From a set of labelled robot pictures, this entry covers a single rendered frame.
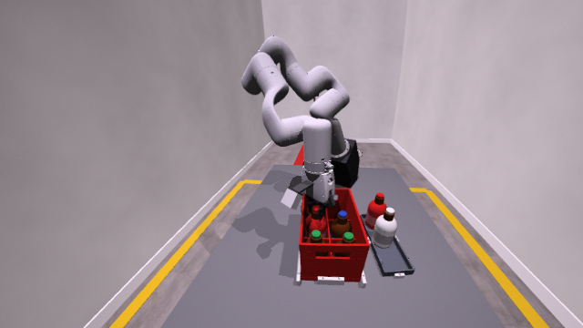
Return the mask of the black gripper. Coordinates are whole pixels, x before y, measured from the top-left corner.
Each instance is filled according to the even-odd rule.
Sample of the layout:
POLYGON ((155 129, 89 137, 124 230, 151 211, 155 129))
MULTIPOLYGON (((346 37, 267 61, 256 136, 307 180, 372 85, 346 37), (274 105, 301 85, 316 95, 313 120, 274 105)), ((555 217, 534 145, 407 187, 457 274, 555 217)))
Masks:
POLYGON ((313 183, 313 186, 303 192, 307 198, 307 202, 309 202, 308 210, 312 212, 312 207, 316 205, 316 200, 318 200, 320 206, 318 209, 318 219, 320 219, 326 214, 326 208, 336 205, 334 201, 335 183, 333 170, 328 169, 324 172, 310 172, 303 166, 302 182, 305 180, 313 183))

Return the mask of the white bottle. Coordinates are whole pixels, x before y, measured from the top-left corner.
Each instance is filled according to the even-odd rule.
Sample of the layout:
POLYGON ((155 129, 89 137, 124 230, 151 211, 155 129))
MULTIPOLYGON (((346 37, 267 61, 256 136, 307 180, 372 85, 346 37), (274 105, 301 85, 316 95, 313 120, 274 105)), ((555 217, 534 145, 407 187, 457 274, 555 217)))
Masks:
POLYGON ((387 208, 384 215, 379 216, 375 222, 372 240, 379 247, 388 248, 392 245, 397 229, 394 214, 394 209, 387 208))

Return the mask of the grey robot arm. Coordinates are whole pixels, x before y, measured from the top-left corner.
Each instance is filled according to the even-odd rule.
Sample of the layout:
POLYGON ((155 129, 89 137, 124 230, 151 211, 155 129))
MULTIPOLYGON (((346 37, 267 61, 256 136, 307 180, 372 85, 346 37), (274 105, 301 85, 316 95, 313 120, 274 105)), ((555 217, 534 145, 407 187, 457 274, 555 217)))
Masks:
MULTIPOLYGON (((259 95, 262 92, 264 95, 262 120, 276 145, 287 147, 303 142, 306 170, 324 172, 333 169, 331 149, 332 159, 342 158, 349 152, 350 145, 344 140, 340 121, 334 116, 348 105, 350 96, 327 67, 317 66, 306 73, 286 43, 277 36, 270 36, 251 59, 241 83, 248 93, 259 95), (305 102, 324 90, 328 91, 311 105, 311 117, 280 119, 274 105, 287 96, 289 86, 305 102)), ((296 210, 302 192, 311 186, 313 183, 305 180, 293 188, 288 187, 281 202, 296 210)))

